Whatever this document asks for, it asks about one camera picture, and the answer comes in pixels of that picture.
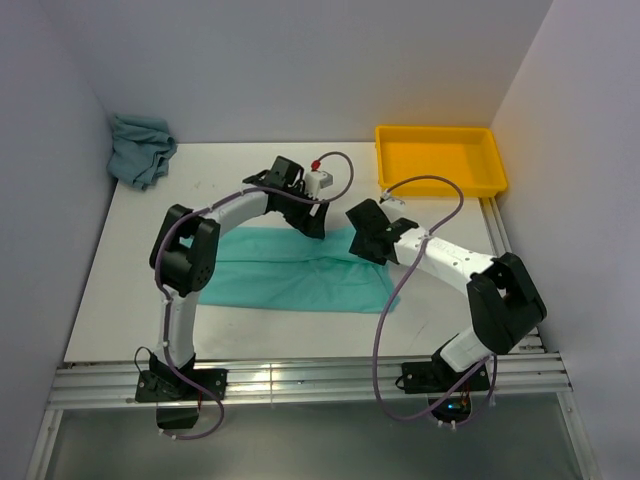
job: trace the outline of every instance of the white table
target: white table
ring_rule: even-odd
[[[148,265],[149,253],[167,209],[181,203],[199,207],[238,189],[243,178],[269,168],[283,155],[307,168],[329,150],[354,161],[356,177],[347,195],[327,215],[327,229],[348,225],[344,212],[365,198],[377,198],[373,143],[187,144],[171,159],[169,176],[144,193],[118,184],[71,340],[66,362],[130,361],[140,345],[154,347],[160,326],[160,296]],[[339,157],[323,168],[337,193],[348,169]],[[450,212],[455,199],[408,201],[407,218],[430,226]],[[271,213],[247,225],[286,227]],[[482,253],[492,253],[480,203],[464,209],[438,235]],[[392,266],[394,281],[404,268]],[[466,298],[431,276],[416,272],[402,290],[402,301],[389,315],[381,353],[427,355],[470,324]],[[201,360],[366,357],[371,355],[378,316],[198,307],[194,343]]]

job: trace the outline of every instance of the metal frame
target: metal frame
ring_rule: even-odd
[[[510,250],[494,199],[480,199],[495,255]],[[395,388],[400,364],[429,358],[384,358],[379,378],[383,397],[406,398]],[[229,370],[225,404],[277,404],[335,402],[373,399],[370,359],[310,359],[282,361],[198,362],[196,368]],[[29,466],[28,479],[45,478],[65,410],[155,408],[133,401],[138,372],[133,363],[67,365],[56,372],[45,417]],[[547,353],[537,329],[509,355],[499,357],[497,395],[557,393],[565,414],[582,475],[596,480],[597,465],[575,410],[572,388],[562,358]],[[165,405],[189,406],[193,402]]]

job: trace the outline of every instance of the white wall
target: white wall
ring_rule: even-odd
[[[23,478],[112,182],[106,115],[35,0],[0,2],[0,478]]]
[[[606,478],[640,475],[640,2],[555,0],[493,129],[514,249]]]
[[[109,111],[182,142],[489,125],[551,0],[41,0]]]

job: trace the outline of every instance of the orange plastic tray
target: orange plastic tray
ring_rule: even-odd
[[[507,188],[500,153],[488,128],[376,128],[378,183],[382,188],[416,175],[439,175],[456,183],[466,196],[493,197]],[[455,196],[434,180],[418,180],[393,191],[396,196]]]

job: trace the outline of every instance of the teal cloth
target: teal cloth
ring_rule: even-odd
[[[177,146],[167,122],[160,118],[116,114],[113,155],[107,171],[138,190],[155,185],[169,173],[169,159]]]
[[[348,227],[317,240],[290,229],[236,228],[220,239],[215,272],[199,303],[379,313],[393,282],[386,266],[349,253],[354,234]]]

